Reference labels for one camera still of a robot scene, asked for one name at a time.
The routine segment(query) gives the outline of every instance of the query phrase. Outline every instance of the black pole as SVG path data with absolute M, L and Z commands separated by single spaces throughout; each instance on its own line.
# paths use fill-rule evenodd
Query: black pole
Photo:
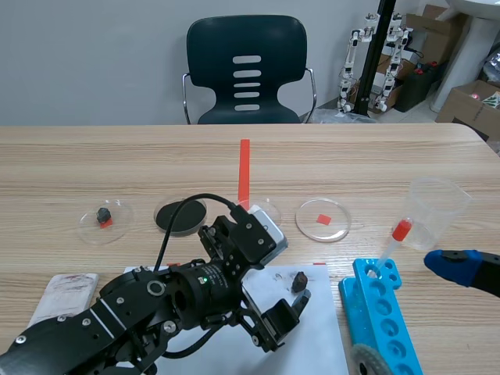
M 380 0 L 377 13 L 380 14 L 377 33 L 373 36 L 368 53 L 366 54 L 365 66 L 362 68 L 362 76 L 359 79 L 359 90 L 354 104 L 354 113 L 368 116 L 368 103 L 370 102 L 370 92 L 372 91 L 373 80 L 377 72 L 378 61 L 382 49 L 384 49 L 385 38 L 388 35 L 389 23 L 391 23 L 392 13 L 396 0 Z

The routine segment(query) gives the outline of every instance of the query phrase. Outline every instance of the robotic arm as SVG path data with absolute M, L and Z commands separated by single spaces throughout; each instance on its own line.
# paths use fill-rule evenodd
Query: robotic arm
M 348 95 L 353 85 L 352 68 L 354 66 L 354 58 L 358 43 L 370 43 L 372 36 L 377 32 L 377 25 L 380 16 L 368 13 L 365 17 L 365 27 L 363 29 L 353 30 L 349 45 L 347 48 L 347 55 L 345 56 L 345 64 L 341 71 L 341 84 L 340 94 L 338 96 L 337 107 L 340 112 L 351 112 L 351 106 L 348 104 Z
M 398 76 L 399 69 L 401 68 L 401 51 L 408 43 L 408 30 L 401 28 L 402 16 L 401 14 L 394 14 L 389 23 L 389 30 L 387 31 L 387 41 L 394 42 L 395 46 L 391 53 L 391 63 L 385 72 L 384 86 L 382 93 L 375 99 L 375 108 L 385 112 L 387 106 L 385 102 L 388 100 L 389 95 L 396 83 L 396 76 Z
M 26 329 L 0 356 L 0 374 L 155 375 L 157 358 L 188 356 L 225 325 L 242 325 L 254 345 L 276 351 L 311 294 L 303 291 L 292 306 L 281 299 L 261 313 L 241 281 L 250 269 L 263 269 L 288 241 L 260 209 L 250 214 L 232 204 L 230 214 L 235 222 L 219 216 L 198 232 L 209 262 L 195 259 L 158 272 L 139 267 L 117 277 L 90 309 Z M 181 330 L 198 326 L 207 330 L 205 336 L 181 352 L 167 351 Z M 133 368 L 116 366 L 120 362 Z
M 365 27 L 362 30 L 353 30 L 345 64 L 341 71 L 340 92 L 338 96 L 337 108 L 340 112 L 351 112 L 352 108 L 348 104 L 348 96 L 353 85 L 352 67 L 354 66 L 355 52 L 359 42 L 370 43 L 372 36 L 377 32 L 377 25 L 380 19 L 379 15 L 368 14 L 365 18 Z M 384 86 L 381 94 L 375 99 L 375 108 L 382 112 L 387 110 L 385 102 L 391 94 L 392 88 L 395 85 L 395 78 L 401 66 L 401 51 L 408 43 L 408 31 L 405 27 L 401 27 L 402 16 L 399 13 L 392 15 L 389 29 L 387 31 L 387 41 L 395 44 L 391 53 L 391 63 L 385 73 Z

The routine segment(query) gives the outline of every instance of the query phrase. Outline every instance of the black disc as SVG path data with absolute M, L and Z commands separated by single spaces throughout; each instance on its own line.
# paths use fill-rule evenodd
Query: black disc
M 176 210 L 179 202 L 170 203 L 163 206 L 156 214 L 156 225 L 162 230 L 169 226 L 173 212 Z M 177 215 L 173 227 L 172 235 L 183 236 L 193 234 L 205 222 L 206 208 L 198 201 L 187 203 Z

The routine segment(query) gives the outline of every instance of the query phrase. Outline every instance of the blue test tube rack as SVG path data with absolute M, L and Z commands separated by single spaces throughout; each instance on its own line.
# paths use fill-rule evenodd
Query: blue test tube rack
M 376 349 L 394 375 L 423 375 L 395 295 L 402 285 L 398 269 L 388 259 L 377 270 L 377 260 L 356 259 L 355 277 L 338 283 L 352 343 Z

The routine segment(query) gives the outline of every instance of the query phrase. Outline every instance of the gray wall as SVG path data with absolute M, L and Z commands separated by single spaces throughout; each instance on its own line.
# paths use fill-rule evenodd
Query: gray wall
M 418 7 L 397 4 L 402 13 Z M 287 14 L 304 23 L 322 104 L 337 96 L 350 30 L 376 10 L 374 0 L 2 0 L 0 125 L 185 123 L 186 32 L 200 18 L 234 14 Z M 188 89 L 196 120 L 215 96 Z M 282 87 L 279 98 L 306 113 L 307 76 Z

